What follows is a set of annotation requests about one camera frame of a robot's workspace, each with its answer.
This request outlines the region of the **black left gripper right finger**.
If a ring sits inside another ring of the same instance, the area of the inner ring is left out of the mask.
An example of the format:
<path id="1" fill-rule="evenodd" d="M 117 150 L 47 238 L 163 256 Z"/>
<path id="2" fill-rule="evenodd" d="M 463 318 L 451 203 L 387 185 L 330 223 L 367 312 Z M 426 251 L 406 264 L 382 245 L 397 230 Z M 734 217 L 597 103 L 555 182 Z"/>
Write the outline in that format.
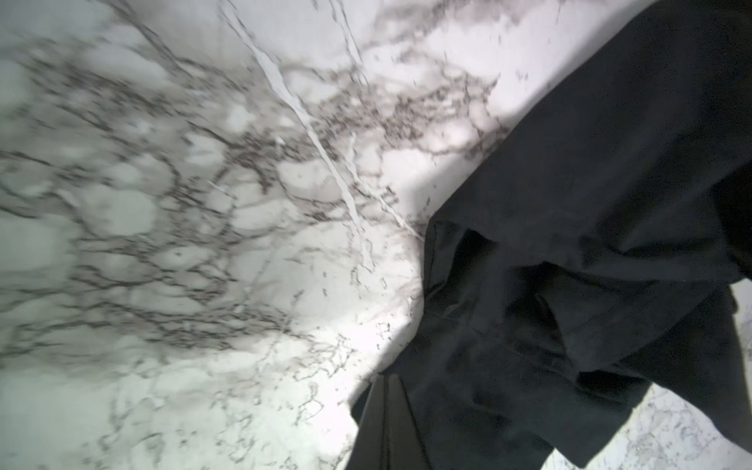
<path id="1" fill-rule="evenodd" d="M 387 389 L 387 468 L 430 470 L 431 465 L 425 456 L 407 393 L 399 376 L 388 377 Z"/>

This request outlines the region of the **black t-shirt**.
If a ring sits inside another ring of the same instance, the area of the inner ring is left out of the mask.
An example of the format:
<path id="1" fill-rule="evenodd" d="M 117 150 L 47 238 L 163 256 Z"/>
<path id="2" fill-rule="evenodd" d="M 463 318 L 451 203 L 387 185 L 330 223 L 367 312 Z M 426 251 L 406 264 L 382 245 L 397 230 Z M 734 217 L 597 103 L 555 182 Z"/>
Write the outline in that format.
<path id="1" fill-rule="evenodd" d="M 586 466 L 652 385 L 751 447 L 751 5 L 659 1 L 430 219 L 397 375 L 431 469 Z"/>

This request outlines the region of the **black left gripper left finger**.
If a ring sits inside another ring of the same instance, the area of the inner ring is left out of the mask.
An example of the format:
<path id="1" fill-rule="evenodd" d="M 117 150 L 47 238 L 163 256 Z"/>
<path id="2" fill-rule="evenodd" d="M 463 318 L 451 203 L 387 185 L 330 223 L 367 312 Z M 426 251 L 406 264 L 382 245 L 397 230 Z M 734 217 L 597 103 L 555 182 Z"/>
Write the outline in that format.
<path id="1" fill-rule="evenodd" d="M 377 376 L 356 402 L 354 417 L 358 434 L 346 470 L 382 470 L 387 468 L 385 444 L 386 379 Z"/>

